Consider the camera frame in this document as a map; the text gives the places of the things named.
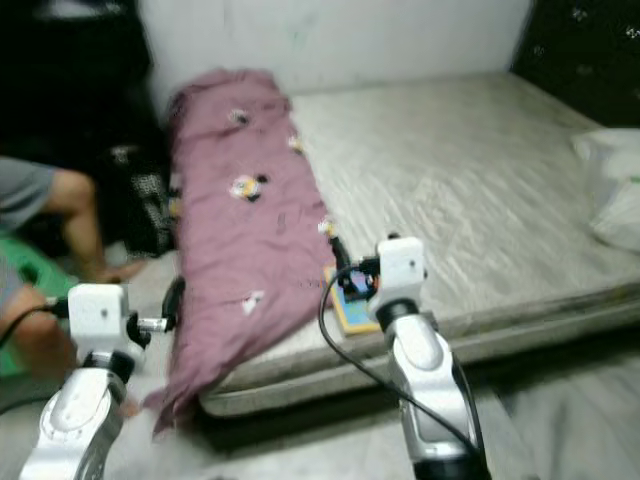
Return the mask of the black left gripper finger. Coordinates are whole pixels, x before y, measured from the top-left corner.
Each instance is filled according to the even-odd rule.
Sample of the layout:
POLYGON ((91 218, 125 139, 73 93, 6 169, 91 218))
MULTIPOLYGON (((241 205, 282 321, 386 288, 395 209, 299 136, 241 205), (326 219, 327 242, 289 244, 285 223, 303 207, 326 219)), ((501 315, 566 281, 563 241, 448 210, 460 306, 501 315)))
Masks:
POLYGON ((161 303, 160 315, 168 326, 177 326, 180 321, 180 308, 182 308, 183 296, 186 292, 186 279, 183 276, 175 276, 166 288, 163 303, 161 303))

